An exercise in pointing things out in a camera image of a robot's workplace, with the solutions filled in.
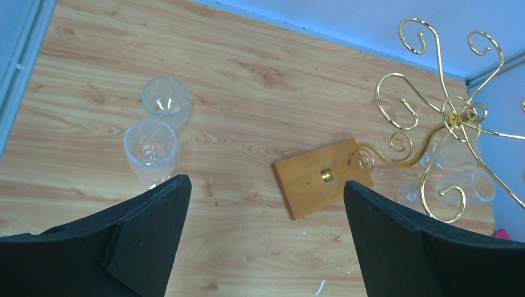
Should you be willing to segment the wooden rack base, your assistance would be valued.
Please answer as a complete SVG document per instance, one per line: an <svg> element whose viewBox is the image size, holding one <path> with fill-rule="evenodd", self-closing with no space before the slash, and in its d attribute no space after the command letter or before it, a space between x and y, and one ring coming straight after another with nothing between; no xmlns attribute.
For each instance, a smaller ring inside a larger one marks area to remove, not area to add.
<svg viewBox="0 0 525 297"><path fill-rule="evenodd" d="M348 163L350 149L355 144L355 139L342 140L272 164L292 220L340 202L347 181L373 187L370 173L358 164L362 156L359 152L354 164L337 172Z"/></svg>

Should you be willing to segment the wine glass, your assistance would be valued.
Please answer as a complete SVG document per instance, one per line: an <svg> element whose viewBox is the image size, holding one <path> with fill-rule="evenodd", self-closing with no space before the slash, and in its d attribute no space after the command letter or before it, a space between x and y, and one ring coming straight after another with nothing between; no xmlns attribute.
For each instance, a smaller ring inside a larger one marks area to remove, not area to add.
<svg viewBox="0 0 525 297"><path fill-rule="evenodd" d="M432 166L436 165L444 170L453 170L476 164L477 160L466 143L449 138L441 147Z"/></svg>
<svg viewBox="0 0 525 297"><path fill-rule="evenodd" d="M433 192L425 197L436 198L448 206L458 207L461 203L461 194L458 190L451 189L444 194L440 193L450 186L457 186L463 190L467 207L491 202L495 197L493 179L484 170L447 174L437 181ZM418 211L422 209L418 185L401 184L397 189L396 199L398 203L411 209Z"/></svg>
<svg viewBox="0 0 525 297"><path fill-rule="evenodd" d="M165 122L175 132L188 118L189 92L182 81L170 77L156 77L144 85L141 93L146 115Z"/></svg>
<svg viewBox="0 0 525 297"><path fill-rule="evenodd" d="M147 189L170 179L178 166L177 136L162 121L145 119L133 124L124 135L123 147L130 168Z"/></svg>

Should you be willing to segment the gold wire glass rack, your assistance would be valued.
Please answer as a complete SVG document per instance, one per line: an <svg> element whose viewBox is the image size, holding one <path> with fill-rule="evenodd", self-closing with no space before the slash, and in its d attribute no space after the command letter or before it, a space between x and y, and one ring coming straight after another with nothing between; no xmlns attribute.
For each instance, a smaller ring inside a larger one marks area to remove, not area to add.
<svg viewBox="0 0 525 297"><path fill-rule="evenodd" d="M473 102L473 99L476 97L476 95L488 84L489 81L491 81L502 70L505 64L505 57L500 45L493 37L491 37L488 33L482 30L473 30L469 32L467 36L467 44L469 49L477 56L484 56L489 51L494 50L498 55L498 64L495 70L481 83L479 87L477 87L473 94L469 95L468 98L463 98L461 96L451 96L448 93L448 89L444 80L440 38L437 31L428 22L417 17L407 17L401 20L397 29L398 37L401 43L404 45L405 49L416 55L423 55L427 50L427 44L425 42L422 32L417 33L417 38L420 42L419 49L416 49L409 44L404 35L404 26L408 22L415 22L424 26L434 38L438 75L440 78L441 89L444 94L444 100L442 104L440 106L436 106L433 103L431 103L428 99L426 99L406 75L397 72L386 74L385 76L380 78L380 80L376 84L376 103L383 118L387 120L387 122L390 123L390 125L397 129L396 132L391 134L391 148L397 153L406 152L406 156L402 158L388 158L377 146L367 142L360 142L350 148L349 156L347 157L347 162L344 166L333 170L330 168L321 170L319 174L321 179L325 183L331 182L334 180L337 174L341 174L347 171L351 165L358 165L361 169L365 170L366 172L371 172L375 166L375 158L379 158L389 166L396 168L407 168L413 166L416 163L418 163L426 154L430 142L433 140L435 135L441 130L446 130L445 136L438 142L437 146L435 147L435 151L430 155L430 161L427 163L425 171L423 172L422 177L419 181L420 204L424 212L429 217L436 218L436 215L430 210L427 203L427 199L425 197L425 186L427 178L430 173L432 163L436 161L438 153L443 148L446 140L449 138L452 138L457 142L464 144L468 148L469 152L472 154L476 162L485 170L485 172L491 178L493 178L496 181L496 183L520 207L524 207L524 201L521 200L489 168L489 166L483 161L483 159L472 146L473 143L477 142L477 139L482 133L486 133L492 136L524 140L524 136L491 131L482 128L482 122L486 119L488 115L488 109L482 103ZM383 102L381 101L381 86L386 79L390 79L392 77L398 77L402 79L429 108L431 108L434 112L440 115L440 122L433 126L427 132L417 152L413 151L413 141L407 135L407 132L414 130L419 124L419 116L416 110L410 105L410 103L405 98L401 98L399 100L400 104L403 107L405 107L412 116L412 123L408 126L405 126L397 123L395 120L393 120L392 117L390 117L390 115L386 112L383 106Z"/></svg>

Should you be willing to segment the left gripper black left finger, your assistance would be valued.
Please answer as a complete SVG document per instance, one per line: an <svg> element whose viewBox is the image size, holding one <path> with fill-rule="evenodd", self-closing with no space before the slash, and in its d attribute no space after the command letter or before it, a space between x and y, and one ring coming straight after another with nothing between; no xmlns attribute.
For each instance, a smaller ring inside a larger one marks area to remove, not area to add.
<svg viewBox="0 0 525 297"><path fill-rule="evenodd" d="M180 174L38 235L1 238L2 296L164 296L192 184Z"/></svg>

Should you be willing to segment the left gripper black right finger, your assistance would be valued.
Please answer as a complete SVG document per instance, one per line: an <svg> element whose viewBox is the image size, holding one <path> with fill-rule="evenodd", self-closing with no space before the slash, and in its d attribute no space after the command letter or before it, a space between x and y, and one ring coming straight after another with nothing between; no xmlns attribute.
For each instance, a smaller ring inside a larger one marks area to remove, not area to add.
<svg viewBox="0 0 525 297"><path fill-rule="evenodd" d="M524 244L440 222L357 181L344 204L368 296L523 296Z"/></svg>

